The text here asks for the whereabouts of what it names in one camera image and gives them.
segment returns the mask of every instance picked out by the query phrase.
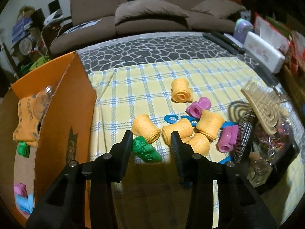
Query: foam hair roller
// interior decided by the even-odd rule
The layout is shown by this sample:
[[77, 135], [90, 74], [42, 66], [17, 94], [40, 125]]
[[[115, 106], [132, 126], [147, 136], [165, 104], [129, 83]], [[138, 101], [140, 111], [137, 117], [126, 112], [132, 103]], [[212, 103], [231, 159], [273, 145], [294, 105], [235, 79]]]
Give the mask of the foam hair roller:
[[175, 102], [191, 102], [193, 101], [193, 90], [189, 88], [189, 82], [183, 78], [172, 81], [172, 99]]
[[180, 138], [184, 139], [192, 136], [193, 127], [190, 121], [186, 118], [182, 118], [174, 124], [162, 127], [162, 136], [167, 145], [170, 145], [170, 136], [173, 131], [178, 131]]
[[155, 147], [146, 143], [143, 136], [136, 137], [133, 140], [132, 151], [145, 163], [156, 163], [162, 161], [162, 156], [157, 152]]
[[147, 114], [138, 115], [132, 122], [132, 133], [136, 136], [143, 136], [148, 144], [156, 141], [161, 130], [149, 119]]
[[186, 137], [186, 138], [183, 138], [181, 139], [183, 143], [187, 143], [191, 140], [191, 137]]
[[188, 144], [192, 147], [195, 153], [199, 153], [205, 157], [209, 154], [209, 150], [210, 150], [209, 140], [205, 135], [199, 132], [194, 134], [194, 136], [188, 142]]
[[33, 194], [29, 194], [28, 198], [22, 197], [21, 195], [16, 196], [16, 204], [21, 211], [31, 214], [34, 210], [34, 197]]
[[196, 128], [209, 140], [215, 140], [224, 122], [225, 120], [220, 115], [209, 110], [202, 110], [201, 118], [197, 122]]
[[237, 141], [238, 125], [227, 126], [222, 130], [222, 135], [217, 144], [222, 153], [227, 153], [234, 149]]
[[201, 97], [199, 101], [194, 101], [186, 108], [186, 112], [196, 119], [201, 118], [202, 110], [209, 110], [212, 107], [211, 101], [207, 97]]

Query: orange cardboard box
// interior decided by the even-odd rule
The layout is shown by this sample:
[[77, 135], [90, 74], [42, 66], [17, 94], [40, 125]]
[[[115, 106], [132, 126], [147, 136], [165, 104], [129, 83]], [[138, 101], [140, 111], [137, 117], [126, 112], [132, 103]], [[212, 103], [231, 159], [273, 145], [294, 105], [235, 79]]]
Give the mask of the orange cardboard box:
[[[17, 104], [47, 86], [55, 92], [42, 120], [37, 146], [31, 147], [29, 158], [25, 158], [16, 153], [13, 141], [19, 121]], [[74, 52], [31, 71], [5, 95], [0, 104], [0, 196], [23, 226], [26, 218], [16, 208], [13, 184], [25, 184], [37, 204], [69, 161], [87, 162], [95, 100], [96, 93]]]

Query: perfume bottle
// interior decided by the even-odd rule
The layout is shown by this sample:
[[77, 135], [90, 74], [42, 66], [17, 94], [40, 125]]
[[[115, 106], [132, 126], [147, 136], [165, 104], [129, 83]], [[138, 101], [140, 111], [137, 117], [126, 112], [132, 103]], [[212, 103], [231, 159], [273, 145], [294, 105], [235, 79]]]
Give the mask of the perfume bottle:
[[33, 114], [37, 120], [41, 121], [44, 117], [45, 112], [50, 105], [53, 93], [52, 87], [48, 86], [37, 94], [33, 107]]
[[253, 187], [258, 187], [265, 184], [272, 170], [272, 166], [265, 159], [254, 160], [250, 162], [247, 178]]

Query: pink hair roller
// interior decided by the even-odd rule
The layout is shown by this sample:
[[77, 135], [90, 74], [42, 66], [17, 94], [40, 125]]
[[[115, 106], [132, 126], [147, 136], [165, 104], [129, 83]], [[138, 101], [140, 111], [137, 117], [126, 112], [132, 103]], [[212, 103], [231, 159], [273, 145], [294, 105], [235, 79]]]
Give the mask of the pink hair roller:
[[202, 110], [209, 110], [211, 108], [212, 104], [209, 98], [207, 97], [201, 97], [199, 101], [193, 102], [191, 105], [189, 105], [186, 108], [186, 112], [193, 116], [196, 119], [201, 118]]
[[232, 151], [237, 141], [238, 125], [227, 126], [222, 130], [222, 136], [217, 143], [222, 153]]
[[14, 192], [22, 197], [27, 198], [27, 191], [26, 186], [22, 183], [15, 183], [14, 184]]

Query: brown pillow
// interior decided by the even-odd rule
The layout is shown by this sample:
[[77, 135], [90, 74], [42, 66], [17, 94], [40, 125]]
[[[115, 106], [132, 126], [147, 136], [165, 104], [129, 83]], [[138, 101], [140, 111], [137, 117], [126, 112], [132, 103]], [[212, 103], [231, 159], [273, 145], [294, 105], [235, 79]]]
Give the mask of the brown pillow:
[[246, 8], [229, 0], [205, 0], [191, 9], [191, 11], [213, 15], [227, 19], [230, 15], [245, 11]]
[[152, 15], [187, 18], [188, 13], [177, 5], [163, 0], [136, 0], [121, 4], [115, 11], [114, 23], [118, 24]]

